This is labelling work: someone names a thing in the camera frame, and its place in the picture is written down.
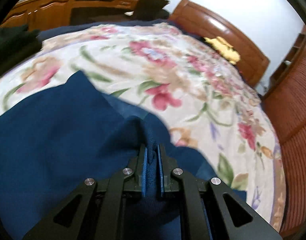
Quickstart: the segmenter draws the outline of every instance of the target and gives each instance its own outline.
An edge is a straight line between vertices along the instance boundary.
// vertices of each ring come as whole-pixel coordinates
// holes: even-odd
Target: blue towel
[[[155,115],[97,91],[81,71],[64,85],[25,98],[0,116],[0,218],[5,229],[14,240],[22,239],[78,184],[111,177],[145,144],[147,197],[127,207],[132,214],[128,238],[180,239],[177,208],[155,199],[159,143],[182,169],[202,179],[216,176],[198,151],[171,144]],[[240,194],[246,200],[246,193]]]

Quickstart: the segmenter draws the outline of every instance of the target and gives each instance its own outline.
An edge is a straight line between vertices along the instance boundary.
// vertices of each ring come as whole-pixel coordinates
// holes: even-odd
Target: yellow cloth
[[[216,37],[215,39],[210,39],[205,37],[206,42],[210,43],[212,47],[219,52],[219,54],[226,58],[231,64],[235,65],[240,60],[240,55],[237,51],[233,49],[224,38]]]

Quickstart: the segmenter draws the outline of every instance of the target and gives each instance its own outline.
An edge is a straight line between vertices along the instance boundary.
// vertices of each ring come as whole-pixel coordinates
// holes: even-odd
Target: wooden headboard
[[[211,39],[217,36],[226,39],[240,54],[237,68],[249,85],[255,86],[263,76],[269,59],[244,33],[223,17],[189,0],[181,0],[170,20],[190,33]]]

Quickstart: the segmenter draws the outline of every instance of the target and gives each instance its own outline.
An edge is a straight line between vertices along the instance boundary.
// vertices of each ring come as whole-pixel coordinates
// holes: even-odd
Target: pink flower pattern
[[[109,26],[107,26],[107,27],[102,27],[101,28],[101,31],[103,31],[103,32],[107,32],[107,33],[117,33],[118,32],[118,30],[117,29],[115,29],[114,27],[109,27]]]
[[[223,96],[231,97],[232,93],[229,90],[228,84],[224,82],[224,80],[217,78],[211,81],[212,86],[216,91],[219,91]]]
[[[193,65],[193,67],[197,71],[200,71],[200,72],[208,71],[208,67],[206,67],[206,65],[202,61],[200,61],[198,57],[189,55],[187,56],[187,60],[189,63]]]
[[[91,41],[94,41],[94,40],[108,40],[108,39],[109,39],[108,37],[102,36],[102,35],[92,35],[90,37]]]
[[[175,27],[170,27],[168,30],[173,35],[179,35],[182,33],[178,28]]]
[[[215,51],[213,51],[213,52],[211,52],[211,55],[212,55],[212,58],[214,58],[214,59],[220,59],[220,55],[217,53],[217,52],[215,52]]]
[[[149,95],[154,95],[152,99],[152,104],[154,108],[165,111],[168,105],[173,107],[180,107],[182,105],[182,101],[180,99],[173,98],[172,94],[168,92],[169,84],[162,84],[155,88],[149,88],[145,90]]]
[[[206,76],[209,80],[211,80],[212,78],[215,77],[215,74],[214,74],[214,72],[213,72],[211,69],[208,69],[208,70],[205,72],[205,76]]]
[[[243,90],[243,88],[240,85],[237,85],[232,78],[227,78],[226,79],[228,83],[232,85],[236,90]]]
[[[239,123],[238,124],[238,131],[240,132],[240,135],[247,140],[248,145],[251,149],[255,150],[255,135],[252,130],[251,125],[247,125],[245,123]]]
[[[188,143],[187,141],[183,140],[183,139],[179,139],[176,143],[175,143],[175,146],[176,147],[184,147],[184,146],[187,146]]]
[[[146,57],[148,61],[165,68],[173,68],[176,63],[170,59],[161,49],[152,48],[148,41],[131,41],[131,50],[134,54]]]
[[[17,93],[30,92],[37,88],[42,88],[50,82],[50,79],[60,69],[60,65],[47,65],[37,71],[32,76],[33,78],[21,86]]]

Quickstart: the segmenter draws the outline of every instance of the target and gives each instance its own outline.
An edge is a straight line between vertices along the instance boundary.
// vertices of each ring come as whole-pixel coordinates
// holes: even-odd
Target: wooden shelf
[[[269,90],[264,95],[264,97],[267,97],[276,88],[276,86],[278,86],[278,84],[285,78],[287,73],[291,71],[291,68],[298,61],[299,55],[301,54],[305,44],[306,44],[306,26],[304,26],[301,33],[298,34],[298,37],[294,45],[289,50],[283,62],[278,66],[278,68],[269,78]]]
[[[305,39],[305,34],[300,33],[295,41],[294,47],[300,48]]]
[[[291,50],[290,50],[290,51],[288,52],[288,54],[286,55],[284,61],[285,61],[285,60],[288,60],[288,61],[292,62],[293,59],[294,59],[294,56],[296,55],[296,53],[297,53],[297,51],[298,51],[298,49],[299,49],[299,47],[295,47],[295,46],[292,47]]]

